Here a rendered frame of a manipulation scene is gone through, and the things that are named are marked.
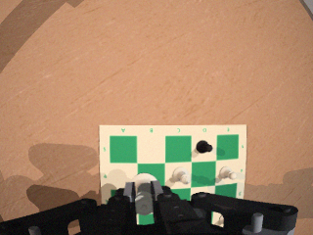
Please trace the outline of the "black chess pawn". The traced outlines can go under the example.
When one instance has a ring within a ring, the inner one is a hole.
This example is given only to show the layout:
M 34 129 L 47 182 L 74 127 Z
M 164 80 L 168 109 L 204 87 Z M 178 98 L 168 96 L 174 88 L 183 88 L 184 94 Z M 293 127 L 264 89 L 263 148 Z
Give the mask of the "black chess pawn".
M 211 152 L 212 149 L 213 149 L 212 146 L 204 140 L 199 141 L 197 144 L 197 151 L 199 153 L 204 154 L 205 152 Z

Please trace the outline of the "green and white chessboard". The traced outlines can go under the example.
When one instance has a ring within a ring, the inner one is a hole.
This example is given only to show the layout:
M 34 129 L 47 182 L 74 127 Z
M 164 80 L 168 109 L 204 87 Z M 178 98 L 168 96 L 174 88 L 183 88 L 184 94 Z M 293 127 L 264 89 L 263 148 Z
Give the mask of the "green and white chessboard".
M 201 140 L 213 151 L 199 153 L 197 144 Z M 237 178 L 222 178 L 220 170 L 224 166 Z M 189 184 L 173 178 L 177 167 L 188 171 Z M 102 204 L 142 172 L 152 174 L 161 186 L 169 186 L 181 200 L 191 201 L 191 195 L 199 192 L 243 199 L 246 124 L 100 125 Z

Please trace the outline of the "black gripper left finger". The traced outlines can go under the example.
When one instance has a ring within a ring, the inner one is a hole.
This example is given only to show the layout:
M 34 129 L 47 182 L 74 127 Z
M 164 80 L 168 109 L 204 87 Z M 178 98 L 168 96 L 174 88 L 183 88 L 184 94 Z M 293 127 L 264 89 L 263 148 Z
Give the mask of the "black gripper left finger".
M 135 182 L 126 182 L 106 204 L 97 206 L 96 200 L 84 198 L 3 221 L 0 235 L 69 235 L 67 227 L 77 219 L 80 232 L 73 235 L 126 235 L 127 223 L 137 224 L 135 196 Z

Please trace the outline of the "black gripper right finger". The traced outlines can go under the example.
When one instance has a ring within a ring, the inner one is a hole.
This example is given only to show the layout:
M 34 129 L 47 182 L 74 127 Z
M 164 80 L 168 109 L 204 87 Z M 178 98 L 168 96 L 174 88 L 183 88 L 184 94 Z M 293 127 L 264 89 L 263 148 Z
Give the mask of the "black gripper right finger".
M 245 235 L 294 233 L 298 213 L 294 206 L 206 192 L 191 195 L 191 201 L 181 200 L 170 187 L 161 186 L 159 180 L 151 181 L 151 193 L 154 223 L 163 222 L 166 234 L 214 233 L 213 229 Z M 222 214 L 223 227 L 211 224 L 211 212 Z

